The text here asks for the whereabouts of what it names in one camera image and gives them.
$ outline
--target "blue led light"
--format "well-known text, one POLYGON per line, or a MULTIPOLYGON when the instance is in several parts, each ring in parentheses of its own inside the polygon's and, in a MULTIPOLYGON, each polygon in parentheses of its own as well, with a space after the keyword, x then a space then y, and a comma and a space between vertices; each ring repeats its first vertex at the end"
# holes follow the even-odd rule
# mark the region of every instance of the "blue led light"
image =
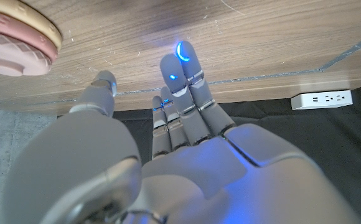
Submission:
POLYGON ((180 43, 178 44, 178 46, 177 46, 177 48, 176 48, 176 52, 177 52, 179 58, 180 58, 182 61, 188 62, 188 61, 190 60, 190 58, 181 56, 181 44, 182 44, 182 42, 180 42, 180 43))

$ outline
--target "robotic hand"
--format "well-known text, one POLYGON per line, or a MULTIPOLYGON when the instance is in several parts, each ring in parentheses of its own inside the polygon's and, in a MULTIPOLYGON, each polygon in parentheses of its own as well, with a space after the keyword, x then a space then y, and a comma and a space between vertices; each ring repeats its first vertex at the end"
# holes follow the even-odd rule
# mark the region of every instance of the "robotic hand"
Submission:
POLYGON ((152 100, 152 161, 141 167, 111 118, 115 79, 101 72, 16 159, 2 223, 361 223, 302 151, 235 126, 188 42, 160 66, 167 87, 152 100))

